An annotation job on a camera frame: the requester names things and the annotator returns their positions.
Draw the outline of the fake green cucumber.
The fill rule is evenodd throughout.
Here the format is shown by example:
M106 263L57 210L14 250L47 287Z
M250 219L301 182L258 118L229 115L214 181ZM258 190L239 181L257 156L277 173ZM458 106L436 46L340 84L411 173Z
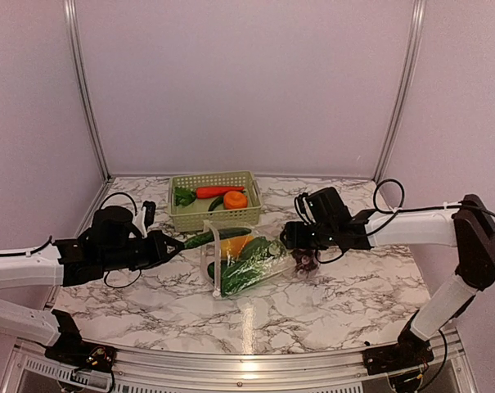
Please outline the fake green cucumber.
M251 234L251 229L246 227L220 228L218 229L218 238L225 240L233 237L240 237ZM209 244L215 240L214 232L208 230L206 232L189 237L184 243L184 249L190 250L200 246Z

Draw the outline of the clear dotted zip bag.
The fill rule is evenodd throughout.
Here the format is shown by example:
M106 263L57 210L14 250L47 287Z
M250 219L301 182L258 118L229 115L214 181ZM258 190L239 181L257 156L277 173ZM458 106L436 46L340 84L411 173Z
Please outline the clear dotted zip bag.
M210 239L200 247L200 271L215 299L226 299L277 276L311 278L316 251L286 228L235 222L204 222Z

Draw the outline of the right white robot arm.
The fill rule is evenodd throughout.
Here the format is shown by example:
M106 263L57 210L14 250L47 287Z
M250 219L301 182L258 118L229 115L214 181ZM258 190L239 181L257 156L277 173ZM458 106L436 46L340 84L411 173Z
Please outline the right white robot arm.
M422 274L436 272L431 256L446 263L445 278L430 279L430 299L411 317L390 354L407 367L448 322L461 315L476 295L495 283L495 213L475 194L437 206L387 210L379 206L352 214L333 188L295 199L299 220L285 223L281 241L290 251L314 258L332 247L371 251L406 246Z

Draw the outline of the fake red carrot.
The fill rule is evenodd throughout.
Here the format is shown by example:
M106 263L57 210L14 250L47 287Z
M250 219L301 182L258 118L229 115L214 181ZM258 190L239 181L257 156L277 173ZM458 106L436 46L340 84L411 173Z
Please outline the fake red carrot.
M198 187L196 189L197 199L210 199L215 197L220 197L228 192L243 192L244 187L239 186L208 186L208 187Z

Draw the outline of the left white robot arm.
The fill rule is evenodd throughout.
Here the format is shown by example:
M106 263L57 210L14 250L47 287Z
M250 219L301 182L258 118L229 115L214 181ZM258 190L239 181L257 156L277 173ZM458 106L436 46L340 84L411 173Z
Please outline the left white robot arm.
M78 237L48 239L34 249L0 252L0 290L33 287L75 287L127 269L143 271L169 262L184 250L179 240L152 230L155 204L140 210L108 206L97 210L89 228ZM43 311L0 300L0 333L55 346L71 364L88 358L88 345L70 314Z

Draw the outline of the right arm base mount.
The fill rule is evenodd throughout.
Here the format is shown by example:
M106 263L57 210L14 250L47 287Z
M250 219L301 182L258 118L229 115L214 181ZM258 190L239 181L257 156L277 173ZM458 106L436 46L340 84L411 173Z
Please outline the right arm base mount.
M368 347L362 352L364 366L369 375L392 373L406 368L428 365L434 360L429 347L414 350L399 344Z

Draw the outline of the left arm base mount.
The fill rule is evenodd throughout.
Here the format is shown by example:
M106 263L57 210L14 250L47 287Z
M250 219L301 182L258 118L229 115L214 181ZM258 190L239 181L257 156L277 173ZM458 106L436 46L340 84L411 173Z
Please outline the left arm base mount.
M47 358L79 369L102 373L112 371L116 356L113 346L85 341L73 318L65 311L54 309L52 315L58 322L59 336L52 346L46 346Z

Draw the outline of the fake orange tangerine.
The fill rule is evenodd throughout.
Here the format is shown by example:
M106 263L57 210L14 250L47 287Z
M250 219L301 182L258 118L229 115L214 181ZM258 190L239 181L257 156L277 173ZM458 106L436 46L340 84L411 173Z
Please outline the fake orange tangerine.
M247 208L249 200L243 192L229 191L223 196L223 204L226 210L239 210Z

